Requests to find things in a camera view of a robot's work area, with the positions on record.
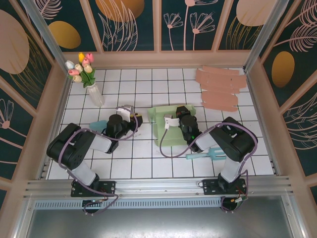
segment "pink tulip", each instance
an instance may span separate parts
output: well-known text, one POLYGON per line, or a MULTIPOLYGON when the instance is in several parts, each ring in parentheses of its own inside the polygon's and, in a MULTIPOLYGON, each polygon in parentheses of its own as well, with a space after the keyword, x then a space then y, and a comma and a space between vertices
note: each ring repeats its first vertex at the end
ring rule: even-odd
POLYGON ((74 75, 79 75, 80 72, 78 70, 76 70, 76 69, 70 69, 68 71, 68 74, 71 75, 71 76, 74 76, 74 75))
POLYGON ((86 57, 83 59, 82 65, 85 67, 86 64, 89 64, 89 59, 86 57))
POLYGON ((94 56, 92 53, 87 53, 86 58, 89 60, 90 63, 94 62, 94 56))

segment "white grid mat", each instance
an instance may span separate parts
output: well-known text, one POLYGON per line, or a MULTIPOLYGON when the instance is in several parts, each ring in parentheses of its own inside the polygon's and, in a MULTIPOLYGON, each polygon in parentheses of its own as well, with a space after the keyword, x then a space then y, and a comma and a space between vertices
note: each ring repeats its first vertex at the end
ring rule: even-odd
MULTIPOLYGON (((205 109, 201 106, 201 89, 195 81, 196 68, 176 69, 114 69, 96 70, 96 84, 102 90, 106 103, 97 108, 86 94, 82 84, 72 83, 60 130, 69 123, 89 127, 89 123, 108 120, 115 107, 129 104, 143 115, 144 123, 133 139, 120 141, 113 154, 89 151, 85 162, 101 179, 188 178, 217 176, 224 160, 210 158, 186 160, 164 158, 154 144, 152 125, 147 109, 155 106, 192 104, 197 110, 199 129, 204 131, 231 116, 255 133, 258 149, 244 168, 250 175, 272 175, 273 163, 268 157, 263 135, 248 88, 241 90, 238 111, 234 113, 205 109)), ((164 147, 165 154, 177 155, 186 146, 164 147)), ((56 162, 51 162, 48 179, 67 179, 68 174, 56 162)))

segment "clear vase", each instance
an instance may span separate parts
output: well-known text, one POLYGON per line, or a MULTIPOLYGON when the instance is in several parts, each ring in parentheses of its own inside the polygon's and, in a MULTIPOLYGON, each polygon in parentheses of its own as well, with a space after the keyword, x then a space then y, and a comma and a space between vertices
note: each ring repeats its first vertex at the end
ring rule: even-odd
POLYGON ((105 104, 105 99, 100 93, 98 86, 94 83, 91 86, 87 86, 91 101, 93 101, 96 107, 102 107, 105 104))

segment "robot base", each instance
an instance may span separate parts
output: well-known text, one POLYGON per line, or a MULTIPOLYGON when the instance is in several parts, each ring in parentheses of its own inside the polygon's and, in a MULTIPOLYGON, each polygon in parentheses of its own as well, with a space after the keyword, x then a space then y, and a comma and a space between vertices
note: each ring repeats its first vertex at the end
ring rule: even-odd
POLYGON ((224 192, 219 186, 218 186, 218 179, 204 179, 202 181, 204 189, 204 195, 225 195, 225 194, 239 194, 239 190, 236 188, 236 186, 244 193, 247 192, 246 187, 246 181, 243 178, 237 179, 235 182, 235 186, 230 188, 228 192, 224 192))
MULTIPOLYGON (((102 195, 100 194, 88 191, 76 181, 73 181, 71 183, 71 186, 72 186, 71 193, 70 193, 71 197, 102 197, 102 195)), ((99 181, 98 188, 96 190, 100 192, 114 194, 115 181, 99 181)))

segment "tulip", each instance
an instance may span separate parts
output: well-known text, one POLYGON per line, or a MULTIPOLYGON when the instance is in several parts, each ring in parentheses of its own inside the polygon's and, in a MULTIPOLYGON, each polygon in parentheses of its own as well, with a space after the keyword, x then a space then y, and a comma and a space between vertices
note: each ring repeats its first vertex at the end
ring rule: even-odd
POLYGON ((74 76, 74 75, 79 75, 80 72, 78 70, 76 70, 76 69, 70 69, 68 71, 68 74, 71 75, 71 76, 74 76))
POLYGON ((82 78, 80 75, 75 75, 75 76, 73 76, 73 80, 76 83, 80 83, 82 81, 82 78))
POLYGON ((89 59, 87 59, 86 57, 83 59, 82 65, 85 67, 85 65, 88 64, 89 65, 89 59))
POLYGON ((84 59, 84 58, 85 58, 84 53, 79 52, 79 53, 78 53, 78 61, 81 63, 81 62, 83 61, 83 59, 84 59))
POLYGON ((91 72, 93 71, 93 68, 92 68, 89 64, 86 64, 86 65, 84 66, 84 71, 85 71, 86 73, 91 73, 91 72))
POLYGON ((83 71, 83 67, 80 64, 76 64, 75 69, 78 70, 79 72, 83 71))
POLYGON ((65 65, 66 65, 67 69, 73 69, 75 66, 74 63, 70 60, 66 61, 65 65))
POLYGON ((94 62, 94 56, 92 53, 87 53, 86 58, 89 60, 90 63, 94 62))

